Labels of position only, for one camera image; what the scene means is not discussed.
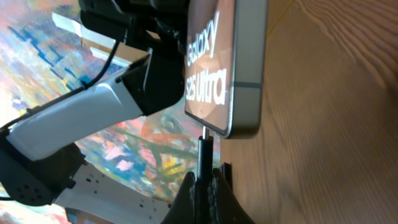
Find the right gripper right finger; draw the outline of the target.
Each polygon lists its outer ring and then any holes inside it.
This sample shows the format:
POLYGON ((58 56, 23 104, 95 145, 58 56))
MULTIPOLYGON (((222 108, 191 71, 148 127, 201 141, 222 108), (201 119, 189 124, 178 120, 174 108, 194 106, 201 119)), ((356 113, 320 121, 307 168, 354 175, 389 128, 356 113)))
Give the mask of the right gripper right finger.
POLYGON ((212 224, 254 224, 244 211, 232 189, 232 166, 223 163, 212 170, 208 187, 209 214, 212 224))

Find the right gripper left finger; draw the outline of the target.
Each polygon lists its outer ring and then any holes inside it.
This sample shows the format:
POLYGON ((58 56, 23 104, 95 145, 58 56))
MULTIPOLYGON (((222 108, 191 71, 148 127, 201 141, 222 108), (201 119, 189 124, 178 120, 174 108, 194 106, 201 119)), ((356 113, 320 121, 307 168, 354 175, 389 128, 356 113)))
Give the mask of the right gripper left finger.
POLYGON ((195 174, 187 172, 161 224, 194 224, 195 174))

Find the Galaxy smartphone bronze screen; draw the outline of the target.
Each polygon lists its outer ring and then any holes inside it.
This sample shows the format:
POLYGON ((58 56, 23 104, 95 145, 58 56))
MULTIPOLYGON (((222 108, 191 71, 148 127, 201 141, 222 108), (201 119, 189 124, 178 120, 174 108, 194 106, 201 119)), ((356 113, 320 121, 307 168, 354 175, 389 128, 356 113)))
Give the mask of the Galaxy smartphone bronze screen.
POLYGON ((267 13, 267 0, 189 4, 185 113, 222 138, 259 130, 267 13))

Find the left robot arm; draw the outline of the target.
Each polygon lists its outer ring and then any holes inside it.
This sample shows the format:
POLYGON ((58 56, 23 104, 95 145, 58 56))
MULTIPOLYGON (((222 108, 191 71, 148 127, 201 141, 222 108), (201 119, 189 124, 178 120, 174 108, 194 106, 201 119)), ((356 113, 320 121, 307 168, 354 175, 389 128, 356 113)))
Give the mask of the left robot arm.
POLYGON ((146 56, 1 128, 1 183, 9 200, 57 204, 113 223, 162 223, 166 202, 146 197, 86 162, 76 142, 149 116, 184 93, 188 1, 80 1, 83 26, 146 56))

